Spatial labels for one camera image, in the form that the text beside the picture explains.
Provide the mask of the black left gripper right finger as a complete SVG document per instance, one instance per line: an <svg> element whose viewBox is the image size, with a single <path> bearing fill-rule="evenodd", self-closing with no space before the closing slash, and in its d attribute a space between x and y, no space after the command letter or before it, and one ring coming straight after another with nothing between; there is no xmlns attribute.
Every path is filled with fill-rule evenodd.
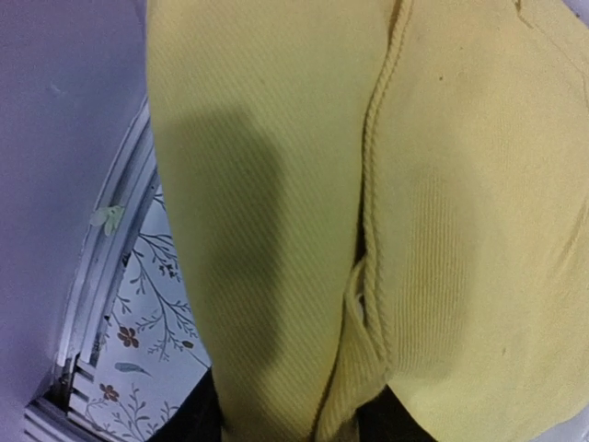
<svg viewBox="0 0 589 442"><path fill-rule="evenodd" d="M389 386L356 411L360 442L435 442Z"/></svg>

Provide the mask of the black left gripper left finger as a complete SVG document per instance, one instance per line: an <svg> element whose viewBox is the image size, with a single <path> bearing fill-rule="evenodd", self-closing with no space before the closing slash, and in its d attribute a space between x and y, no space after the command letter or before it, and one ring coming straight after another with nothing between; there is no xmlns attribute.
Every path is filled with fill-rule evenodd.
<svg viewBox="0 0 589 442"><path fill-rule="evenodd" d="M223 416L209 368L171 418L148 442L221 442Z"/></svg>

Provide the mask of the plain yellow garment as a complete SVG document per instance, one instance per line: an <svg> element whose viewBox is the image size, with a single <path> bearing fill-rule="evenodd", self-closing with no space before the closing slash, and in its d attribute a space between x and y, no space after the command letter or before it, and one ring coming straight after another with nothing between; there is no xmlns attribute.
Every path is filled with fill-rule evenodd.
<svg viewBox="0 0 589 442"><path fill-rule="evenodd" d="M588 404L588 28L561 1L151 1L167 216L222 441Z"/></svg>

